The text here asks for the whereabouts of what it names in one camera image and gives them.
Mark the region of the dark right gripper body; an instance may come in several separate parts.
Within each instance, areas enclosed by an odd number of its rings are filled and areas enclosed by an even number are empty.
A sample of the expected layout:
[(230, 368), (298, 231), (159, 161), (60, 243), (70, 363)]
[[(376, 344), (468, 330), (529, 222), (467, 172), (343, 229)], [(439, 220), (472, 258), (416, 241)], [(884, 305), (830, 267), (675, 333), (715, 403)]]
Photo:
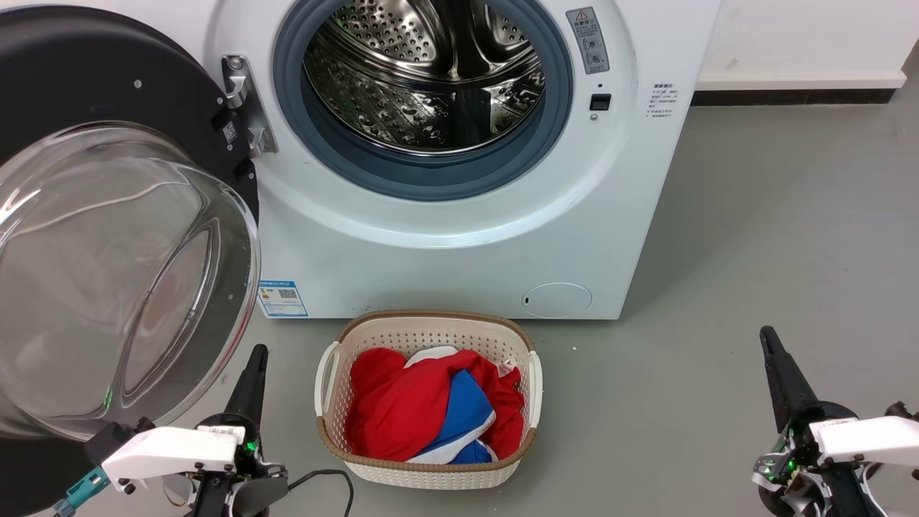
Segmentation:
[(762, 490), (783, 492), (800, 471), (818, 467), (818, 451), (812, 424), (840, 424), (858, 420), (856, 413), (844, 406), (802, 406), (792, 410), (778, 426), (778, 438), (772, 449), (758, 457), (754, 464), (754, 482)]

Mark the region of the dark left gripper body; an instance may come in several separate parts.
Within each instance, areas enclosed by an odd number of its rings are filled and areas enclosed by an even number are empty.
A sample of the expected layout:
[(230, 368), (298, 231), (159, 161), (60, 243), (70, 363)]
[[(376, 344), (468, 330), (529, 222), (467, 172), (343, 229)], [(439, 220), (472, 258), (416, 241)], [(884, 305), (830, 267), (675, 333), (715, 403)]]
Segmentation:
[(266, 460), (260, 424), (256, 419), (242, 414), (216, 414), (201, 420), (200, 431), (229, 434), (237, 439), (234, 465), (240, 477), (288, 477), (285, 465)]

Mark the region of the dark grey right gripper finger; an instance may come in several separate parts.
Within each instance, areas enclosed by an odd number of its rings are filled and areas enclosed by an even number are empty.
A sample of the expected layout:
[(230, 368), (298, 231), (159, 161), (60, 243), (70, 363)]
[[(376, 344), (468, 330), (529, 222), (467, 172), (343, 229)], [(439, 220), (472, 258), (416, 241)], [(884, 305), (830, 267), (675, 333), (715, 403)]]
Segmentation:
[(790, 403), (792, 406), (790, 419), (800, 408), (804, 408), (804, 406), (818, 401), (818, 397), (815, 395), (814, 390), (801, 372), (801, 368), (798, 367), (797, 361), (792, 356), (790, 356), (788, 369), (785, 370), (785, 382), (790, 389)]
[(785, 350), (774, 327), (761, 327), (761, 348), (775, 426), (777, 431), (782, 433), (793, 412), (790, 389), (785, 382), (785, 370), (790, 364), (790, 353)]

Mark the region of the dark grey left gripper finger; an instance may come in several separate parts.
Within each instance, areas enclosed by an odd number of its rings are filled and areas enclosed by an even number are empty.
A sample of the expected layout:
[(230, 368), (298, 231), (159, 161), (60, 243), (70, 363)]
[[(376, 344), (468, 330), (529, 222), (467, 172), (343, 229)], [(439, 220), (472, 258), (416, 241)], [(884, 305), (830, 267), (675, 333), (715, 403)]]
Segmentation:
[(266, 345), (256, 345), (244, 369), (244, 416), (257, 429), (261, 429), (268, 359), (269, 349)]
[(230, 399), (225, 407), (225, 412), (226, 414), (234, 415), (237, 418), (246, 419), (252, 424), (254, 429), (257, 429), (255, 425), (253, 425), (253, 422), (247, 418), (247, 416), (244, 416), (244, 369), (236, 385), (234, 386), (232, 396), (230, 396)]

